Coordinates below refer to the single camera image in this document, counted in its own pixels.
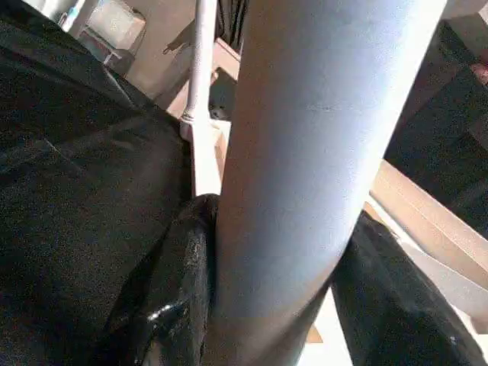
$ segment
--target metal pole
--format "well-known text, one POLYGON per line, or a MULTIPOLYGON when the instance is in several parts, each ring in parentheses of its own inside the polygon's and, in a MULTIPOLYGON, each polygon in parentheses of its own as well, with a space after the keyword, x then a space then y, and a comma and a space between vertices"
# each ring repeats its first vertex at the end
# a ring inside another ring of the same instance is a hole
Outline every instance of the metal pole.
POLYGON ((251 2, 205 364, 286 364, 263 360, 341 258, 445 3, 251 2))
MULTIPOLYGON (((215 19, 217 0, 197 0, 195 9, 195 37, 193 60, 188 89, 188 101, 181 119, 187 123, 210 120, 208 100, 210 96, 210 75, 214 54, 215 19)), ((188 125, 181 124, 181 135, 188 136, 188 125)))

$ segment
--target black fabric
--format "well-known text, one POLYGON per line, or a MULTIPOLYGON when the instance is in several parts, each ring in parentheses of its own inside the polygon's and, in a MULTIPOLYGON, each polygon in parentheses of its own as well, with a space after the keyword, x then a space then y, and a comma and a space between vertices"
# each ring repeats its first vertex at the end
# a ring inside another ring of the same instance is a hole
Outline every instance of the black fabric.
POLYGON ((477 58, 469 51, 456 32, 452 30, 448 21, 442 20, 438 26, 440 28, 439 38, 444 51, 461 63, 473 65, 477 58))
POLYGON ((33 9, 0 11, 0 364, 86 364, 191 198, 190 149, 178 121, 32 27, 33 9))
POLYGON ((248 6, 249 0, 219 0, 215 34, 236 52, 242 46, 248 6))
POLYGON ((398 128, 385 159, 488 237, 488 152, 468 128, 488 113, 488 88, 468 67, 398 128))
POLYGON ((126 281, 93 364, 201 363, 218 196, 195 198, 126 281))
POLYGON ((486 365, 437 287, 366 213, 334 272, 332 290, 355 366, 486 365))

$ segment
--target beige wall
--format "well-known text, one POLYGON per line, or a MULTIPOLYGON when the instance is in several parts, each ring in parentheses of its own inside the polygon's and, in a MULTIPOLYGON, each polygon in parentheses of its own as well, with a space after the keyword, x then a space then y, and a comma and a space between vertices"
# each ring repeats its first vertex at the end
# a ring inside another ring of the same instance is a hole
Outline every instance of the beige wall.
POLYGON ((165 71, 180 50, 163 51, 194 18, 194 0, 124 0, 146 18, 146 35, 127 80, 154 98, 168 82, 165 71))
POLYGON ((488 48, 488 6, 486 0, 451 0, 445 13, 448 23, 473 55, 488 48))

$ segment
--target thin white pipe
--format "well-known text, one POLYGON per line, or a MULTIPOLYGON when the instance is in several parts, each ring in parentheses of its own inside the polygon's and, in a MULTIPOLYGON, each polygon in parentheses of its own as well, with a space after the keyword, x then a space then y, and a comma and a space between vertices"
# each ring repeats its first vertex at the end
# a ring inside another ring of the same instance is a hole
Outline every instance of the thin white pipe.
MULTIPOLYGON (((195 10, 195 36, 193 44, 193 60, 191 65, 188 102, 181 117, 183 121, 209 120, 208 100, 210 96, 210 75, 214 53, 215 19, 217 16, 217 0, 197 0, 195 10)), ((181 135, 188 135, 188 125, 181 124, 181 135)))

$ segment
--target black tarp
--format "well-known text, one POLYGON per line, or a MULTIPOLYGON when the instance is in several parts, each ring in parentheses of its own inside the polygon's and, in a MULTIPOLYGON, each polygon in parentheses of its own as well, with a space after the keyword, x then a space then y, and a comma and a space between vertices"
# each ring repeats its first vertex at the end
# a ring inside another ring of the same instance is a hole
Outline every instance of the black tarp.
POLYGON ((244 39, 248 6, 249 0, 219 0, 215 34, 236 52, 240 51, 244 39))
POLYGON ((191 197, 190 150, 178 121, 25 7, 0 13, 0 364, 85 364, 191 197))
MULTIPOLYGON (((224 350, 242 351, 232 343, 205 344, 215 296, 217 207, 218 196, 196 198, 133 271, 106 325, 98 364, 141 366, 150 353, 154 364, 196 366, 205 352, 219 358, 224 350)), ((486 365, 437 287, 366 213, 329 283, 268 348, 246 355, 253 365, 297 364, 329 284, 355 366, 486 365)))

